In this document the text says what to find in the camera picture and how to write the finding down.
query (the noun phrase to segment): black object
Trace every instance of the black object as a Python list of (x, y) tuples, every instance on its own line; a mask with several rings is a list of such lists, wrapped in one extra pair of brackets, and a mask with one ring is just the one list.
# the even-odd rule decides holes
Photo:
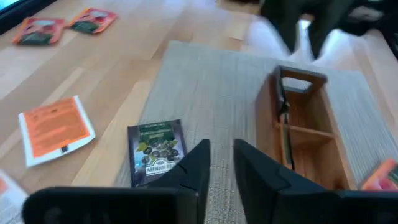
[(22, 216), (31, 223), (203, 223), (210, 142), (202, 140), (145, 188), (52, 187), (32, 194)]
[(398, 8), (395, 8), (395, 11), (393, 13), (383, 18), (383, 21), (380, 23), (381, 28), (379, 29), (396, 59), (398, 59), (398, 26), (396, 24), (397, 21)]
[(67, 152), (68, 151), (68, 145), (61, 147), (61, 151), (63, 153)]
[(398, 223), (396, 192), (329, 191), (240, 139), (234, 164), (248, 224)]
[(281, 124), (280, 130), (282, 131), (281, 135), (281, 143), (282, 150), (284, 151), (284, 155), (286, 158), (286, 162), (291, 166), (292, 170), (295, 170), (294, 160), (293, 160), (293, 151), (292, 151), (292, 143), (290, 140), (290, 129), (289, 129), (289, 109), (290, 104), (287, 101), (285, 88), (282, 83), (282, 75), (283, 69), (276, 69), (276, 72), (273, 74), (275, 76), (275, 88), (276, 88), (276, 107), (277, 107), (277, 117), (276, 119)]
[[(240, 139), (234, 164), (248, 224), (398, 223), (395, 192), (326, 190)], [(146, 188), (44, 189), (27, 199), (22, 216), (25, 224), (203, 223), (209, 166), (203, 140)]]
[(0, 34), (21, 23), (56, 0), (18, 0), (0, 9)]
[(391, 30), (396, 27), (396, 0), (232, 0), (262, 3), (260, 15), (269, 19), (287, 48), (293, 52), (296, 24), (302, 14), (311, 14), (314, 21), (308, 27), (308, 37), (315, 58), (333, 29), (363, 35), (369, 29)]

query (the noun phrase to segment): wooden tabletop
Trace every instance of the wooden tabletop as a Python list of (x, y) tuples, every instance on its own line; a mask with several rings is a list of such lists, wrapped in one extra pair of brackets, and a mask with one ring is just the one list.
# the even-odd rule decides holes
[[(112, 185), (127, 156), (126, 127), (137, 123), (170, 40), (198, 42), (274, 58), (312, 63), (305, 26), (289, 56), (262, 19), (220, 9), (208, 0), (58, 0), (37, 17), (72, 19), (86, 7), (119, 19), (98, 36), (66, 30), (51, 47), (15, 46), (16, 29), (0, 37), (0, 169), (28, 192), (54, 185)], [(360, 70), (393, 135), (398, 136), (398, 63), (382, 35), (333, 31), (315, 65)], [(79, 95), (96, 131), (89, 145), (54, 161), (25, 166), (17, 115)]]

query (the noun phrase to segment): white label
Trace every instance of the white label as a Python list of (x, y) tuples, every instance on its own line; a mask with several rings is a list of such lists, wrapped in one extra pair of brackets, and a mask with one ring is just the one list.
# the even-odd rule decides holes
[(0, 170), (0, 223), (23, 224), (22, 204), (27, 194)]
[(167, 159), (158, 158), (151, 165), (146, 167), (146, 175), (156, 175), (156, 174), (164, 174), (169, 171), (175, 162), (169, 162)]

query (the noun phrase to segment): woven placemat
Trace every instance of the woven placemat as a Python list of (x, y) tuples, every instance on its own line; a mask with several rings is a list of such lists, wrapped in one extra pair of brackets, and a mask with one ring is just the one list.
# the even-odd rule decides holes
[[(173, 41), (140, 124), (181, 119), (188, 151), (211, 141), (206, 223), (245, 223), (234, 178), (232, 139), (256, 145), (254, 101), (266, 75), (286, 65), (328, 76), (326, 92), (357, 185), (385, 158), (398, 160), (365, 78), (347, 72)], [(128, 158), (116, 185), (130, 186)]]

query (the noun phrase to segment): brand logo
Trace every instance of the brand logo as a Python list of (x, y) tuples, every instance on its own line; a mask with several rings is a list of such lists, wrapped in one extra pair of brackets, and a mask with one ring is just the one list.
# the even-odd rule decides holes
[(164, 174), (169, 171), (175, 162), (169, 162), (167, 159), (158, 158), (151, 165), (146, 167), (146, 175), (156, 175), (156, 174)]

